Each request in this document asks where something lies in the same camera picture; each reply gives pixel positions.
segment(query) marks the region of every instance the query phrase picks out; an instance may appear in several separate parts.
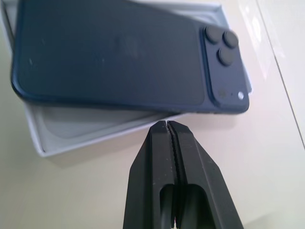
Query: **phone box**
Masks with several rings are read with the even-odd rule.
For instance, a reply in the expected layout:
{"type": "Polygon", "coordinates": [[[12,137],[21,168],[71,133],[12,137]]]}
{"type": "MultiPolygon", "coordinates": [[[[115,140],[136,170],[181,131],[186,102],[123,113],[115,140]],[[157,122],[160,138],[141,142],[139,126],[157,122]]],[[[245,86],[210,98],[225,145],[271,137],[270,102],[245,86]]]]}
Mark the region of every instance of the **phone box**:
{"type": "MultiPolygon", "coordinates": [[[[0,1],[0,21],[5,30],[8,48],[11,51],[14,41],[17,1],[0,1]]],[[[141,0],[140,2],[229,28],[220,4],[198,1],[141,0]]],[[[251,83],[246,70],[245,72],[248,92],[251,93],[251,83]]],[[[161,119],[173,120],[181,115],[186,115],[144,111],[43,107],[29,103],[24,103],[24,109],[34,146],[38,154],[43,157],[126,135],[147,128],[161,119]]]]}

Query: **clamp jaw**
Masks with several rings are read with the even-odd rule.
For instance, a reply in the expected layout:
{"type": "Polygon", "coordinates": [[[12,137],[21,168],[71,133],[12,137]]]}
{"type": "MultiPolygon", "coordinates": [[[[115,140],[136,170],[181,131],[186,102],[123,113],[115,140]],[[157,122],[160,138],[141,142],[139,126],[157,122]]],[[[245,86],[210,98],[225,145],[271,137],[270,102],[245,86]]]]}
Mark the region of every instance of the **clamp jaw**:
{"type": "Polygon", "coordinates": [[[190,129],[153,125],[129,173],[123,229],[243,229],[216,163],[190,129]]]}

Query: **white table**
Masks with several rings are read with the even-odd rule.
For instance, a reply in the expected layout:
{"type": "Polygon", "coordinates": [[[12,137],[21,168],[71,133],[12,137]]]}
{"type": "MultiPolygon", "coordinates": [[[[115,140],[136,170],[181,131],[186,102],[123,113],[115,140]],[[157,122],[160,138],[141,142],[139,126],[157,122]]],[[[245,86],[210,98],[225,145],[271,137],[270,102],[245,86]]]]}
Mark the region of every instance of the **white table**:
{"type": "MultiPolygon", "coordinates": [[[[246,5],[224,0],[252,79],[249,110],[193,114],[178,122],[189,126],[220,167],[246,229],[304,228],[305,150],[274,59],[262,73],[258,49],[249,45],[251,27],[241,14],[246,5]]],[[[253,20],[263,28],[259,15],[253,20]]],[[[121,229],[129,168],[148,130],[40,158],[9,75],[1,31],[0,228],[121,229]]]]}
{"type": "Polygon", "coordinates": [[[259,0],[274,54],[305,140],[305,1],[259,0]]]}

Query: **smartphone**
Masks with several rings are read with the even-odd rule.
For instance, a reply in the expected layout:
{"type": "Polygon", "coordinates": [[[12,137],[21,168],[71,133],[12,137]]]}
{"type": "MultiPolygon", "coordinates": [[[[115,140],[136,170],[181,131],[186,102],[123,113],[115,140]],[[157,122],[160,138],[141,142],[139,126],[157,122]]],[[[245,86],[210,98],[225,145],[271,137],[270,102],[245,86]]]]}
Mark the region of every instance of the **smartphone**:
{"type": "Polygon", "coordinates": [[[235,64],[221,65],[207,26],[126,0],[20,0],[11,84],[40,105],[242,113],[239,49],[235,64]],[[229,88],[211,68],[233,75],[229,88]]]}

